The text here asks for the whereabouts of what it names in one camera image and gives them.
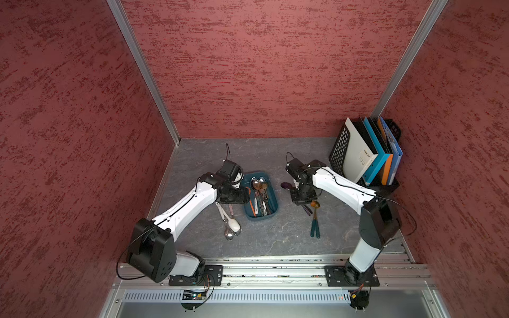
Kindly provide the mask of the orange plastic spoon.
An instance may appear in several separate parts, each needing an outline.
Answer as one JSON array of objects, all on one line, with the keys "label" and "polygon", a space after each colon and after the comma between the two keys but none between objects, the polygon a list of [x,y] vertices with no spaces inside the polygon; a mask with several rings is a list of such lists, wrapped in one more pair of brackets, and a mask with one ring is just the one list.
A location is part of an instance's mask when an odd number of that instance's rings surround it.
[{"label": "orange plastic spoon", "polygon": [[256,204],[256,200],[250,200],[249,205],[251,207],[251,212],[253,214],[253,217],[257,218],[257,216],[258,216],[258,207],[257,207],[257,204]]}]

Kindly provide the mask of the white handle steel spoon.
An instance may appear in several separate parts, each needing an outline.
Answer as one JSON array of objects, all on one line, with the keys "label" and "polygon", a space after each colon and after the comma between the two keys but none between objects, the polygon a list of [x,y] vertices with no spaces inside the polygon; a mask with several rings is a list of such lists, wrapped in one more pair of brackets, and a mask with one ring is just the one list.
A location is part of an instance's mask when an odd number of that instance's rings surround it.
[{"label": "white handle steel spoon", "polygon": [[259,192],[257,190],[254,191],[254,210],[255,210],[255,215],[258,217],[258,216],[261,216],[261,208],[260,208],[260,196],[259,196]]}]

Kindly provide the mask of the patterned handle steel spoon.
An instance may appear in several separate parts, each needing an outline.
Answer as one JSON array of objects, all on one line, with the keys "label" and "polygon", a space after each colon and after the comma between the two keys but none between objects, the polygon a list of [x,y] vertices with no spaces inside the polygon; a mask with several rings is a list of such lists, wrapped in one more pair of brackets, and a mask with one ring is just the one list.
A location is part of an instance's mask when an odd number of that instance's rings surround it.
[{"label": "patterned handle steel spoon", "polygon": [[274,213],[274,210],[270,204],[269,192],[267,190],[265,191],[265,204],[266,204],[267,214],[272,215]]}]

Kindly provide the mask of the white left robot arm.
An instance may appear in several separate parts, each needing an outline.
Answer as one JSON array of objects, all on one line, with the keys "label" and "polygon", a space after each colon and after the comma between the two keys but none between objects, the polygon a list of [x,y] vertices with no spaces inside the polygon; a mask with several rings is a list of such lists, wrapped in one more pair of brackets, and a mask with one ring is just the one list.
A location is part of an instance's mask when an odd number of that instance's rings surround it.
[{"label": "white left robot arm", "polygon": [[240,187],[242,177],[241,171],[204,174],[197,179],[195,188],[166,212],[151,220],[140,219],[126,250],[126,262],[156,283],[168,276],[199,276],[204,261],[191,252],[178,252],[175,242],[208,206],[246,204],[249,194]]}]

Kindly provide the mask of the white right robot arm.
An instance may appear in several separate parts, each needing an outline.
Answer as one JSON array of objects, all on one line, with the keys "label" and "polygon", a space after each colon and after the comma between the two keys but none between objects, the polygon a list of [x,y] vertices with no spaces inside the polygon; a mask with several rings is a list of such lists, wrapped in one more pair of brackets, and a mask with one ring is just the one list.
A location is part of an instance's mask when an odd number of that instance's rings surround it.
[{"label": "white right robot arm", "polygon": [[358,214],[360,240],[347,259],[343,273],[350,284],[360,284],[384,247],[401,228],[402,222],[394,203],[377,191],[337,174],[319,160],[304,164],[294,158],[286,164],[286,171],[296,183],[290,190],[292,202],[296,205],[316,201],[316,191],[320,189]]}]

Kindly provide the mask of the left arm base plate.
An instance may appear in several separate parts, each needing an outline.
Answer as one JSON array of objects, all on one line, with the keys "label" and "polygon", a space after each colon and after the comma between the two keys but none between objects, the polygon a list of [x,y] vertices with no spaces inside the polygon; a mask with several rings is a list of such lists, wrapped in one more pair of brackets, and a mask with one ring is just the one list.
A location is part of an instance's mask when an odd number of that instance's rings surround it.
[{"label": "left arm base plate", "polygon": [[197,271],[191,276],[169,276],[168,285],[185,287],[221,286],[222,277],[223,266],[199,265]]}]

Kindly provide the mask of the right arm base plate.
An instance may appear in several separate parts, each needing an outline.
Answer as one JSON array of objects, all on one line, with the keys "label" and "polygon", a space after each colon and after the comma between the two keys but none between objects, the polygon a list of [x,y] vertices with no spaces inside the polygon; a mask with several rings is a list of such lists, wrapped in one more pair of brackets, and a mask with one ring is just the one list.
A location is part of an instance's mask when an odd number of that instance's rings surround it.
[{"label": "right arm base plate", "polygon": [[353,266],[325,266],[325,277],[329,287],[358,288],[379,287],[380,282],[374,266],[359,272]]}]

